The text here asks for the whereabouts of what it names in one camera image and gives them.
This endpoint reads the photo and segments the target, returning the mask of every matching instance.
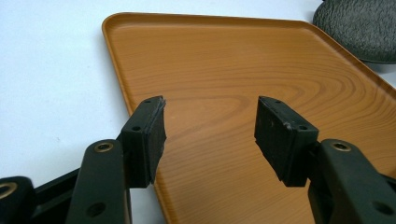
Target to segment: white surface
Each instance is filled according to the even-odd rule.
[[[320,0],[0,1],[0,178],[37,187],[81,164],[128,119],[102,35],[118,12],[311,21]],[[396,65],[370,65],[396,85]],[[134,223],[163,223],[152,187],[132,189]]]

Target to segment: orange tray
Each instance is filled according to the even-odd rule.
[[[103,32],[129,112],[167,100],[155,188],[169,223],[313,222],[307,188],[284,187],[255,144],[259,95],[396,177],[396,91],[309,23],[122,13]]]

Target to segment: screw hole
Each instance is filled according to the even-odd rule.
[[[87,216],[97,217],[101,215],[106,210],[106,205],[104,203],[94,203],[87,209]]]
[[[391,216],[393,215],[393,209],[389,207],[385,203],[380,203],[380,202],[373,202],[373,207],[375,208],[376,211]]]

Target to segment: wood grain pattern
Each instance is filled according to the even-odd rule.
[[[124,13],[104,35],[130,113],[167,100],[156,190],[169,223],[312,223],[254,142],[259,95],[280,99],[396,177],[396,92],[301,21]]]

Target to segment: tray rim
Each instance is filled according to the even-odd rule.
[[[116,71],[116,75],[119,81],[120,88],[122,90],[122,95],[125,101],[125,105],[127,106],[128,113],[131,115],[134,112],[134,108],[132,108],[131,105],[127,104],[131,99],[129,99],[128,95],[125,94],[125,88],[124,88],[124,83],[121,78],[121,73],[120,69],[117,66],[117,58],[115,55],[115,52],[112,48],[112,43],[111,43],[111,37],[109,34],[109,25],[111,22],[114,20],[118,19],[128,19],[130,20],[131,18],[138,18],[138,19],[151,19],[154,18],[156,21],[159,21],[158,19],[160,18],[167,18],[171,19],[174,21],[177,21],[178,23],[185,23],[185,24],[191,24],[193,23],[199,23],[197,22],[198,20],[200,22],[203,22],[203,24],[210,25],[210,22],[213,21],[227,21],[227,24],[230,26],[233,26],[233,22],[242,22],[244,24],[249,24],[254,22],[254,26],[257,27],[262,27],[264,23],[274,23],[274,24],[280,24],[280,23],[288,23],[290,24],[290,28],[296,28],[294,26],[299,26],[298,28],[300,29],[305,29],[311,32],[312,34],[316,35],[320,39],[322,39],[324,42],[326,42],[329,45],[336,46],[340,50],[337,50],[338,53],[342,54],[343,58],[346,61],[349,61],[350,63],[355,65],[355,68],[361,71],[361,74],[363,76],[368,77],[371,81],[373,81],[376,86],[379,89],[382,89],[392,97],[393,100],[396,100],[396,89],[394,89],[385,79],[383,79],[381,76],[376,74],[373,70],[371,70],[366,64],[364,64],[361,60],[359,60],[357,57],[355,57],[352,53],[350,53],[347,49],[345,49],[343,46],[341,46],[338,42],[336,42],[333,38],[331,38],[329,35],[327,35],[324,31],[320,30],[317,26],[307,22],[307,21],[289,21],[289,20],[276,20],[276,19],[264,19],[264,18],[250,18],[250,17],[225,17],[225,16],[206,16],[206,15],[184,15],[184,14],[162,14],[162,13],[140,13],[140,12],[120,12],[116,14],[112,14],[105,18],[105,20],[102,22],[102,33],[104,35],[105,41],[106,41],[106,46],[108,49],[108,52],[110,53],[111,61],[113,63],[114,70]],[[146,22],[146,21],[141,21],[140,26],[144,24],[153,24],[152,22]]]

